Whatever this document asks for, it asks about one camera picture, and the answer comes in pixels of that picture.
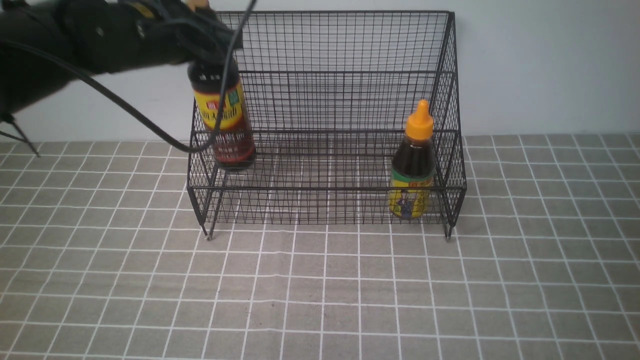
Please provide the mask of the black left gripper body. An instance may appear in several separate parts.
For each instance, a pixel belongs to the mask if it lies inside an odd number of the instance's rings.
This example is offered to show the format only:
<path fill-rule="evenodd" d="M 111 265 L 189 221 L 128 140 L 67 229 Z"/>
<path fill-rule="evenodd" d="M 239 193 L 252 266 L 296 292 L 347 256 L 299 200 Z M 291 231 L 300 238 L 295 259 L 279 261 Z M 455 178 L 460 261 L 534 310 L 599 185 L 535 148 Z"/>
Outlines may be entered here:
<path fill-rule="evenodd" d="M 140 21 L 140 64 L 179 65 L 201 60 L 223 64 L 243 48 L 241 27 L 231 29 L 217 12 L 183 0 L 142 0 L 151 18 Z"/>

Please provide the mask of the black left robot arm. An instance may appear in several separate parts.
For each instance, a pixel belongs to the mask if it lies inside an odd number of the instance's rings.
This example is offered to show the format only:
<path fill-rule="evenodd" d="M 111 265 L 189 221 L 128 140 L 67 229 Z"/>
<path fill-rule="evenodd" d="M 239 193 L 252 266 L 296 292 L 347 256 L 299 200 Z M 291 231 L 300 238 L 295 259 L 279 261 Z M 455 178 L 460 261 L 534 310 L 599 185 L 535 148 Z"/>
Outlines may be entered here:
<path fill-rule="evenodd" d="M 195 60 L 223 62 L 233 30 L 183 0 L 3 0 L 1 112 L 15 114 L 76 79 Z"/>

